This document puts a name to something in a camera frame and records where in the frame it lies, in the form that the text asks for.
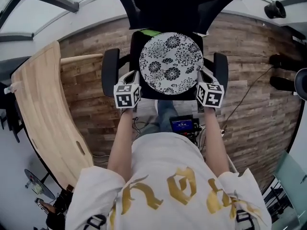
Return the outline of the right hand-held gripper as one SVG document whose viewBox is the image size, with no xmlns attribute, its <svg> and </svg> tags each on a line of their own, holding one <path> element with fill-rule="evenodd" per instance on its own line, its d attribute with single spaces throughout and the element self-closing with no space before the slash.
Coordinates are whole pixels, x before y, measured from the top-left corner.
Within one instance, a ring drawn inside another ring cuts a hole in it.
<svg viewBox="0 0 307 230">
<path fill-rule="evenodd" d="M 197 72 L 197 101 L 204 107 L 221 107 L 224 87 L 212 74 L 200 70 Z"/>
</svg>

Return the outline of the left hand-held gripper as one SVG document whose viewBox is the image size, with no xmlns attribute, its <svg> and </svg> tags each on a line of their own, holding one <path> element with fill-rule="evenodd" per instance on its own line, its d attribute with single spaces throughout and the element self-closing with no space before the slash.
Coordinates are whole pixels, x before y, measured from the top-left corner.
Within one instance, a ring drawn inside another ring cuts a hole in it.
<svg viewBox="0 0 307 230">
<path fill-rule="evenodd" d="M 134 108 L 141 99 L 140 73 L 130 71 L 118 80 L 114 86 L 114 99 L 117 109 Z"/>
</svg>

